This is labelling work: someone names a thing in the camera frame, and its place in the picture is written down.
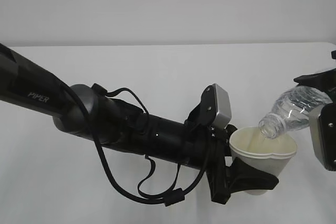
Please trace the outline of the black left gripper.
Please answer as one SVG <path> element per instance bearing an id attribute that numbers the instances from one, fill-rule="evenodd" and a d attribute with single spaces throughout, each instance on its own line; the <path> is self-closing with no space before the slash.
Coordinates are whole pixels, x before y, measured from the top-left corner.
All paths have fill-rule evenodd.
<path id="1" fill-rule="evenodd" d="M 225 157 L 231 156 L 229 138 L 236 130 L 232 124 L 228 124 L 223 130 L 199 126 L 191 133 L 183 149 L 186 155 L 183 165 L 194 169 L 202 168 L 209 151 L 205 174 L 211 201 L 222 205 L 227 203 L 231 193 L 262 195 L 273 190 L 279 183 L 275 175 L 258 170 L 238 157 L 233 159 L 229 168 L 226 166 Z"/>

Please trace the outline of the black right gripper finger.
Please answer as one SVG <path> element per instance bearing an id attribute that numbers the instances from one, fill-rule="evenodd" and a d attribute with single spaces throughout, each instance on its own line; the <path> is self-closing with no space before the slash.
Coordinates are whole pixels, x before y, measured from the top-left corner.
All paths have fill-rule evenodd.
<path id="1" fill-rule="evenodd" d="M 322 92 L 332 92 L 335 89 L 335 68 L 318 72 L 314 74 L 307 74 L 293 79 L 299 86 L 307 86 L 316 88 Z"/>

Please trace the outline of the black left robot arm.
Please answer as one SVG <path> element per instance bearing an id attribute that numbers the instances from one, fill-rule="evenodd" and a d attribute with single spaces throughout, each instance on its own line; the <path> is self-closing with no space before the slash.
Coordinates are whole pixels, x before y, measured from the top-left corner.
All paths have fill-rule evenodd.
<path id="1" fill-rule="evenodd" d="M 51 72 L 6 46 L 1 46 L 1 100 L 52 116 L 62 132 L 94 142 L 112 187 L 132 201 L 170 206 L 181 202 L 207 177 L 211 200 L 225 204 L 232 193 L 272 190 L 279 180 L 235 158 L 230 166 L 229 140 L 236 128 L 230 124 L 228 93 L 217 84 L 203 91 L 200 103 L 184 123 L 151 115 L 146 107 L 118 99 L 124 91 L 109 92 L 98 84 L 68 86 Z M 133 195 L 113 177 L 103 149 L 143 155 L 155 169 L 159 158 L 198 169 L 185 189 L 172 184 L 156 195 L 140 191 Z"/>

